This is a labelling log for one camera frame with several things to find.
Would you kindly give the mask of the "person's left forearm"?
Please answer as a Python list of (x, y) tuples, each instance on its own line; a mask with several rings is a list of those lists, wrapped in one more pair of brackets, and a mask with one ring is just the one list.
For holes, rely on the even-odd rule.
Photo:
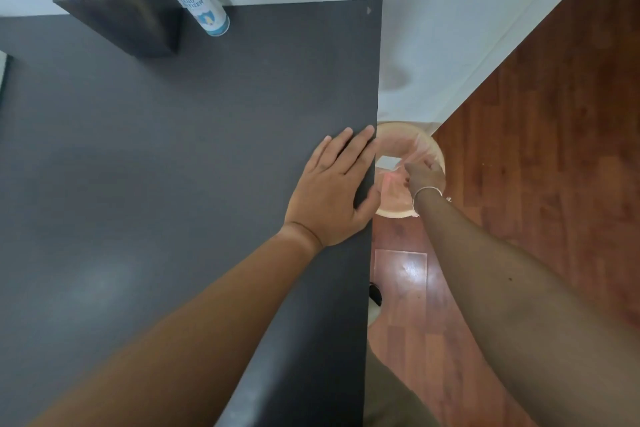
[(284, 224), (29, 427), (212, 427), (320, 237)]

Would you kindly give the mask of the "person's right hand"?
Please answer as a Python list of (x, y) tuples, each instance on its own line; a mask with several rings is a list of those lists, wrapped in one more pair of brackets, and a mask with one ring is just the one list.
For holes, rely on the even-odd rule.
[(444, 197), (446, 188), (445, 172), (441, 165), (431, 156), (423, 158), (420, 162), (407, 162), (404, 164), (408, 177), (406, 186), (410, 191), (412, 202), (423, 190), (433, 190)]

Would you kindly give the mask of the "black desk organiser box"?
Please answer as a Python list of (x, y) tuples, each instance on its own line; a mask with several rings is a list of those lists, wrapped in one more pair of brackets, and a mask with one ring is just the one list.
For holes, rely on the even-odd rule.
[(178, 52), (184, 10), (177, 0), (53, 2), (134, 57), (167, 57)]

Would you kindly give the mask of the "person's right forearm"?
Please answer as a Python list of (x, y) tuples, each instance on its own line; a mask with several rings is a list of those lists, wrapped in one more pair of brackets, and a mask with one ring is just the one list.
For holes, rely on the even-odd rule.
[(640, 332), (433, 191), (419, 212), (484, 358), (539, 427), (640, 427)]

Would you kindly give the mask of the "round waste bin pink liner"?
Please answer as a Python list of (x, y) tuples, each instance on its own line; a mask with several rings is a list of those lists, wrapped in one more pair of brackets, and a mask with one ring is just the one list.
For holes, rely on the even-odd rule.
[(381, 191), (377, 215), (391, 219), (417, 217), (410, 191), (404, 186), (408, 176), (404, 165), (419, 164), (429, 157), (445, 171), (442, 150), (428, 131), (406, 122), (379, 123), (377, 140), (380, 146), (374, 164), (374, 183)]

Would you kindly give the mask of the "olive trousers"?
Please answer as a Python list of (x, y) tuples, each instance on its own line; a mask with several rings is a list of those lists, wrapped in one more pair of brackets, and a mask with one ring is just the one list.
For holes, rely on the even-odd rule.
[(440, 427), (422, 400), (367, 343), (363, 427)]

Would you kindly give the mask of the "person's left hand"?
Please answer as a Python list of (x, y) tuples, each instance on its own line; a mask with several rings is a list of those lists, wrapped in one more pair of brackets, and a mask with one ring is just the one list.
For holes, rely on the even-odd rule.
[(354, 210), (359, 205), (355, 200), (378, 149), (374, 131), (374, 126), (368, 125), (357, 134), (353, 132), (340, 154), (345, 157), (346, 151), (351, 151), (354, 162), (348, 172), (324, 171), (324, 148), (336, 137), (330, 135), (317, 145), (303, 169), (281, 232), (303, 243), (312, 256), (360, 232), (354, 230)]

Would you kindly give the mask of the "silver wrist bangle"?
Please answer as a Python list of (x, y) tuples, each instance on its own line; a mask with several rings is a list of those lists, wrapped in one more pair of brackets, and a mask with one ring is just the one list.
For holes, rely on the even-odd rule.
[(431, 194), (436, 193), (437, 195), (439, 195), (443, 199), (448, 200), (447, 197), (444, 197), (444, 193), (439, 188), (437, 188), (435, 186), (422, 186), (422, 187), (418, 188), (415, 191), (415, 193), (413, 194), (413, 196), (412, 196), (413, 213), (416, 216), (420, 216), (420, 212), (419, 212), (419, 196), (420, 196), (420, 193), (425, 191), (425, 190), (433, 191)]

